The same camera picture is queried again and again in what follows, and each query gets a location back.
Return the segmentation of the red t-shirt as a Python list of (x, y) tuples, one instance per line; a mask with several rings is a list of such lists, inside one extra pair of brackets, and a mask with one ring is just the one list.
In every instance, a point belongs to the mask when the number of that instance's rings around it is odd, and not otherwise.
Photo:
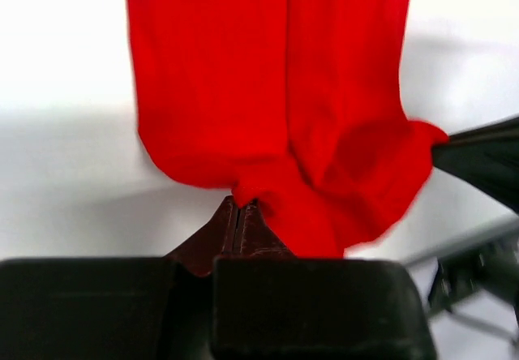
[(296, 255), (340, 257), (408, 211), (447, 136), (410, 120), (409, 0), (127, 0), (138, 132), (176, 182), (259, 204)]

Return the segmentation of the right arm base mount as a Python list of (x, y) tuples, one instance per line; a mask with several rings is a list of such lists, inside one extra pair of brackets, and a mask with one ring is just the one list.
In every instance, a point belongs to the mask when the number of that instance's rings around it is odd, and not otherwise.
[(428, 315), (452, 311), (485, 290), (518, 310), (518, 238), (475, 246), (438, 260), (427, 295)]

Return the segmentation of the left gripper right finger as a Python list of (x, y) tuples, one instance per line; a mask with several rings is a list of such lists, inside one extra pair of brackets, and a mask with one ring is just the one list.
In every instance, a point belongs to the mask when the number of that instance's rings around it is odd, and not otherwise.
[(212, 276), (216, 359), (434, 359), (418, 289), (387, 260), (297, 259), (256, 204)]

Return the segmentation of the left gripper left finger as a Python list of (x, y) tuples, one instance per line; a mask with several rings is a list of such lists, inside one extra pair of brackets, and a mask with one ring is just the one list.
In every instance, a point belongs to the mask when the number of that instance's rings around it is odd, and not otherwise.
[(237, 219), (225, 198), (163, 257), (2, 261), (2, 358), (210, 358), (212, 262)]

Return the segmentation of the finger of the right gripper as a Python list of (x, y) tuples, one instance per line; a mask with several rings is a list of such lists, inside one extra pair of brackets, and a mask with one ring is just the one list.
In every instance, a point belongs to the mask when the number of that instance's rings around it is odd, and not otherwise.
[(432, 157), (436, 168), (518, 212), (518, 117), (451, 135)]

